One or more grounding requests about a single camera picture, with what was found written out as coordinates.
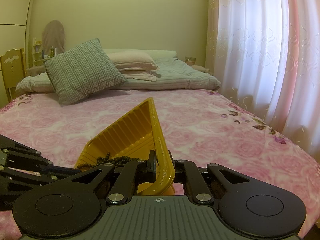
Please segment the yellow plastic tray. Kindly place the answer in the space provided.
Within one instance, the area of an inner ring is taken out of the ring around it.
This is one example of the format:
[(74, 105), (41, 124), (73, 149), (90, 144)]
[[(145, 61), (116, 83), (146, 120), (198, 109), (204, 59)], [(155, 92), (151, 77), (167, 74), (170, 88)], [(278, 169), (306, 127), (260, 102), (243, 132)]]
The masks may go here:
[(146, 160), (150, 150), (156, 151), (156, 179), (154, 183), (141, 183), (138, 193), (173, 196), (174, 171), (153, 98), (147, 98), (87, 142), (75, 167), (95, 165), (107, 154)]

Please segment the pink floral bedspread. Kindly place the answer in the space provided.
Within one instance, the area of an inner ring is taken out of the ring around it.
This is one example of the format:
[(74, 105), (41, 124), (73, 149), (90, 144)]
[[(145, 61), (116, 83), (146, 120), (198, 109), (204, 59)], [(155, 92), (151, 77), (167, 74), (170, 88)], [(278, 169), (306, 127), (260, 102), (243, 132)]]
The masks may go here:
[(259, 117), (210, 90), (108, 90), (61, 106), (55, 93), (23, 95), (1, 109), (1, 134), (73, 167), (85, 144), (153, 98), (174, 159), (218, 163), (284, 188), (306, 205), (304, 237), (319, 218), (319, 164)]

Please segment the grey green folded quilt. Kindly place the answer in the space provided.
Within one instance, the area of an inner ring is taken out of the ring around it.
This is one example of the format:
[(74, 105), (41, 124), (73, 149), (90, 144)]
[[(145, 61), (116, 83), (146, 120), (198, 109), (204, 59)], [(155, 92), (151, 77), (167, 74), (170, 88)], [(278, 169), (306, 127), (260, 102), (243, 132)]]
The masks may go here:
[[(189, 66), (176, 57), (175, 52), (145, 50), (157, 65), (157, 70), (120, 71), (126, 82), (112, 89), (119, 90), (170, 90), (208, 89), (218, 90), (221, 82), (209, 70), (200, 66)], [(27, 76), (17, 85), (19, 94), (54, 93), (53, 85), (44, 66), (38, 75)]]

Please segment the folded pink towels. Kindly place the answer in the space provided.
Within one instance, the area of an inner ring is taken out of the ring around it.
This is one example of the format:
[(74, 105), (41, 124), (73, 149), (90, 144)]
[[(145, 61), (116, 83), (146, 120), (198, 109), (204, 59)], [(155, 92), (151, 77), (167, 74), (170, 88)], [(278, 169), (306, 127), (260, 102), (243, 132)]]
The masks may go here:
[(127, 79), (156, 81), (157, 64), (144, 51), (126, 50), (116, 53), (107, 53), (107, 56), (116, 68)]

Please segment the wooden chair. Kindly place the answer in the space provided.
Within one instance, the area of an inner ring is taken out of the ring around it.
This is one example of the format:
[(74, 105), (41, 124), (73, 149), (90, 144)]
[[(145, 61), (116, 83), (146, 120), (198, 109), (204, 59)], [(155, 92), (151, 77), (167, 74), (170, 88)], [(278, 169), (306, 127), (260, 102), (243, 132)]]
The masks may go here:
[(2, 55), (1, 70), (5, 92), (8, 101), (11, 102), (17, 97), (15, 95), (15, 90), (18, 83), (27, 75), (24, 49), (13, 48)]

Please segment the small wicker basket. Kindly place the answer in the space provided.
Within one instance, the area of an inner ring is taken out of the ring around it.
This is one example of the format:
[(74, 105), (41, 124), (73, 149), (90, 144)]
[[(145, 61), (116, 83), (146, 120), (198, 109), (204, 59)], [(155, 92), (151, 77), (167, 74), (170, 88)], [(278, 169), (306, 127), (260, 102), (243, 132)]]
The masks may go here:
[(195, 57), (185, 57), (185, 63), (189, 66), (195, 65), (196, 58)]

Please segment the green checkered cushion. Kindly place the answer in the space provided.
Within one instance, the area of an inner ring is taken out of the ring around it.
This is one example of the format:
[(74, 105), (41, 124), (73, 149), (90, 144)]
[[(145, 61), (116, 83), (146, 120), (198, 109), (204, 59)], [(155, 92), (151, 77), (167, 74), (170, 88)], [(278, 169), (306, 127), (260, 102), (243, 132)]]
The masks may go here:
[(44, 66), (61, 105), (79, 103), (126, 82), (98, 38), (56, 55)]

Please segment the dresser shelf with bottles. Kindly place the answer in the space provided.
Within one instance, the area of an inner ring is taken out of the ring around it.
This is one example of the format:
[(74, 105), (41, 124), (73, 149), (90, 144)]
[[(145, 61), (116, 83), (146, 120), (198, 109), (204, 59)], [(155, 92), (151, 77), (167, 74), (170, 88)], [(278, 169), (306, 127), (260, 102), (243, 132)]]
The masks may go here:
[(32, 50), (33, 67), (44, 65), (46, 61), (55, 57), (57, 54), (55, 38), (47, 37), (43, 43), (37, 37), (33, 37)]

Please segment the cloth covered mirror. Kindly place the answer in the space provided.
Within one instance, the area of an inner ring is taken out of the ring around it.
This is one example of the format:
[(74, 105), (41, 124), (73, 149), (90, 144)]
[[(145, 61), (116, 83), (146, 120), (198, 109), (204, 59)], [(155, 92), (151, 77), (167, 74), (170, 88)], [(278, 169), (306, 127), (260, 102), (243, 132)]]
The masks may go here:
[(61, 54), (65, 49), (65, 30), (58, 20), (50, 21), (42, 32), (42, 49), (45, 55), (50, 54), (50, 50), (57, 48), (56, 53)]

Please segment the white pink sheer curtain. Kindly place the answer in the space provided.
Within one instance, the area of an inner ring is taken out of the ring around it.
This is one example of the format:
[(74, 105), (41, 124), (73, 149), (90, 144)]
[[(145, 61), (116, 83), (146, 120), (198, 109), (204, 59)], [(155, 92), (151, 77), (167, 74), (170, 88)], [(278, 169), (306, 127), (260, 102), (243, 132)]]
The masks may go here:
[(220, 92), (319, 159), (319, 0), (209, 0)]

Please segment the white wardrobe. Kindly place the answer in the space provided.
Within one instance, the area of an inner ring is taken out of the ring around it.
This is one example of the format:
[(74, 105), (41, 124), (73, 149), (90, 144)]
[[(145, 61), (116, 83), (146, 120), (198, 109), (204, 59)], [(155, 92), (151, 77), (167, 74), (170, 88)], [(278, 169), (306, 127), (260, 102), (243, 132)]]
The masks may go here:
[(28, 16), (32, 0), (1, 0), (1, 55), (25, 48)]

